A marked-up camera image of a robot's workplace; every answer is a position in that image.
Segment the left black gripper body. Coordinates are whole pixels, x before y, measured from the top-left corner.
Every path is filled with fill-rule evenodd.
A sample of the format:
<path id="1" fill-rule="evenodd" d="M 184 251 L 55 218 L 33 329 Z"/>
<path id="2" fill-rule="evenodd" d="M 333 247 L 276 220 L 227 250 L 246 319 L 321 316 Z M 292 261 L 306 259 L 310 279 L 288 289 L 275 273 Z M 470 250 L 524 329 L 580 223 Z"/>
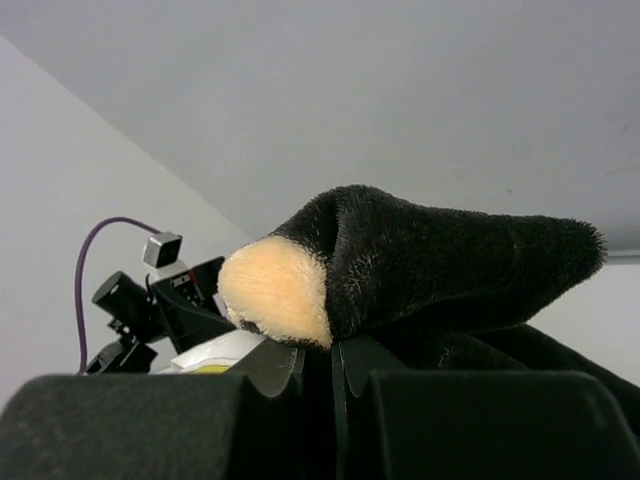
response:
<path id="1" fill-rule="evenodd" d="M 181 260 L 160 269 L 147 267 L 160 324 L 177 353 L 235 329 L 215 300 L 223 256 L 188 267 Z"/>

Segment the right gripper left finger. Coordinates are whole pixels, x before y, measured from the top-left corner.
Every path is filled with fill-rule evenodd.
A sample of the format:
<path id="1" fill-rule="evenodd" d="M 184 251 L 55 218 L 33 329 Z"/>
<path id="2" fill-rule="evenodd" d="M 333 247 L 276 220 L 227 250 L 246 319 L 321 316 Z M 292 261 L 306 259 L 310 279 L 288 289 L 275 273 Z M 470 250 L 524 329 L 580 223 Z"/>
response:
<path id="1" fill-rule="evenodd" d="M 265 341 L 222 374 L 42 376 L 1 416 L 5 479 L 296 479 L 305 354 Z"/>

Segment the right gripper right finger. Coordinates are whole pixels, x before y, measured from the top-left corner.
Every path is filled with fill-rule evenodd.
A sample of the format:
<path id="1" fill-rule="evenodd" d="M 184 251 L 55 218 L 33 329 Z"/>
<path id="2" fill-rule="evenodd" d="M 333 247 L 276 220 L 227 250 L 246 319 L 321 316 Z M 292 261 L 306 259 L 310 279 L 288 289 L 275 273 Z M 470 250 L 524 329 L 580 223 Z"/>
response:
<path id="1" fill-rule="evenodd" d="M 613 396 L 560 372 L 411 370 L 368 337 L 332 348 L 341 479 L 635 479 Z"/>

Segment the cream yellow pillow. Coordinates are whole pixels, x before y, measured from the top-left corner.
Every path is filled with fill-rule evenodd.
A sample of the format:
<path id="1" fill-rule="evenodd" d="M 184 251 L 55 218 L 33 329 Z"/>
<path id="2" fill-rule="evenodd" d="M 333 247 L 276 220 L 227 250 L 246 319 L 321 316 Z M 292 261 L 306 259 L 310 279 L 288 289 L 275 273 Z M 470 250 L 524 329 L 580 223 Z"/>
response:
<path id="1" fill-rule="evenodd" d="M 174 357 L 163 374 L 220 374 L 246 357 L 266 337 L 244 330 L 233 330 L 201 343 Z"/>

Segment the black floral pillowcase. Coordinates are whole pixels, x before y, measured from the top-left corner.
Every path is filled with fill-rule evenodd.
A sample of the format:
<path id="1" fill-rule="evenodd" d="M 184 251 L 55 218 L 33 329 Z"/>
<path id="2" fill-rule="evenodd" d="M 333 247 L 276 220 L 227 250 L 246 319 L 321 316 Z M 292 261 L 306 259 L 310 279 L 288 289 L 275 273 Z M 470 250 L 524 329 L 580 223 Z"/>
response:
<path id="1" fill-rule="evenodd" d="M 575 371 L 637 393 L 530 324 L 605 256 L 581 220 L 426 207 L 351 185 L 236 250 L 218 290 L 236 326 L 279 342 L 328 350 L 369 334 L 415 369 Z"/>

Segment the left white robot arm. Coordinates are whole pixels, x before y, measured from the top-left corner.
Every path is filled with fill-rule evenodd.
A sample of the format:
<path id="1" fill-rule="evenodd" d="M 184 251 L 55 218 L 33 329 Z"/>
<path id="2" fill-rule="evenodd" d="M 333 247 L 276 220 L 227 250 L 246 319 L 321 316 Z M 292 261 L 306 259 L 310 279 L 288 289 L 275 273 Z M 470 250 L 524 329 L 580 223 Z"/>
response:
<path id="1" fill-rule="evenodd" d="M 95 292 L 92 303 L 111 316 L 108 327 L 118 338 L 84 368 L 87 375 L 148 373 L 157 352 L 152 343 L 169 339 L 182 354 L 230 332 L 214 296 L 224 263 L 217 257 L 194 267 L 180 267 L 143 286 L 118 271 Z"/>

